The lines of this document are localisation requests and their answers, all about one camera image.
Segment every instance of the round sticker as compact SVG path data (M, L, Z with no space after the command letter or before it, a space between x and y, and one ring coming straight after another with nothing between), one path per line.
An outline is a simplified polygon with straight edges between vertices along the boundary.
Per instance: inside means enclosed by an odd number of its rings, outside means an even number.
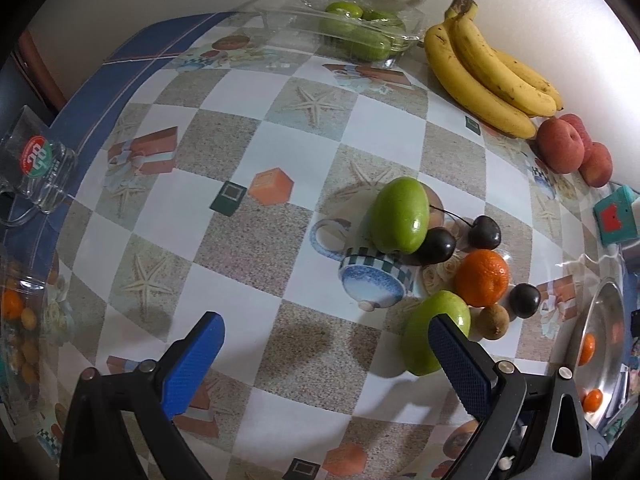
M49 171L52 160L51 145L47 139L43 136L31 137L22 150L20 169L29 178L37 178Z

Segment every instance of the cup handle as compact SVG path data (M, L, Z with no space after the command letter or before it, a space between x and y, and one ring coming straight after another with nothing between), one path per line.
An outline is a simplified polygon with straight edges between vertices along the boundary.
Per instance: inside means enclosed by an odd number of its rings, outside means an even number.
M4 193L11 193L12 191L13 189L10 186L6 186L6 185L3 186L0 184L0 195ZM31 220L36 215L37 212L38 212L38 208L32 205L29 209L27 209L27 211L22 213L15 220L8 220L8 219L5 220L0 216L0 225L7 228L20 227L21 225L24 225L29 220Z
M339 262L342 260L342 251L332 251L330 249L327 249L318 241L318 229L324 227L325 225L336 227L346 238L349 227L351 227L351 222L343 218L323 218L316 222L316 224L311 228L311 232L309 233L309 241L311 242L311 246L316 250L317 253Z

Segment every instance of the glass mug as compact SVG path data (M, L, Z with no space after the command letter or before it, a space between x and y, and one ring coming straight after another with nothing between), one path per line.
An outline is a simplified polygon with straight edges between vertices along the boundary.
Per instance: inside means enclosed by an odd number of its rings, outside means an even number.
M27 106L0 138L0 194L15 193L31 207L15 220L0 217L0 225L18 227L38 211L51 213L66 197L65 185L76 168L76 152L46 138L48 128Z

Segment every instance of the metal bowl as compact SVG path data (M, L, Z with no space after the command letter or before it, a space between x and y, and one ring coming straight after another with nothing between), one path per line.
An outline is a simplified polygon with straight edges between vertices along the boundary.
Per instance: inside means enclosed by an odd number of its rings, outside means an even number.
M584 336L592 333L596 349L591 361L578 366ZM565 361L574 372L580 398L595 388L602 392L602 405L597 412L585 413L584 418L597 428L611 402L620 374L625 342L625 316L620 290L613 280L600 283L589 308L584 309L576 322L566 352Z

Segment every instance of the white wall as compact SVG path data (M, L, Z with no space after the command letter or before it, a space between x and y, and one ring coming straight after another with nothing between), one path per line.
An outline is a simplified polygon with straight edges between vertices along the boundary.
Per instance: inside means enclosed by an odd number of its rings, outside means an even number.
M44 61L71 95L117 46L154 22L229 10L248 0L48 0L31 23ZM450 0L424 0L428 23ZM614 178L640 188L640 53L603 0L476 0L488 41L561 91L614 159Z

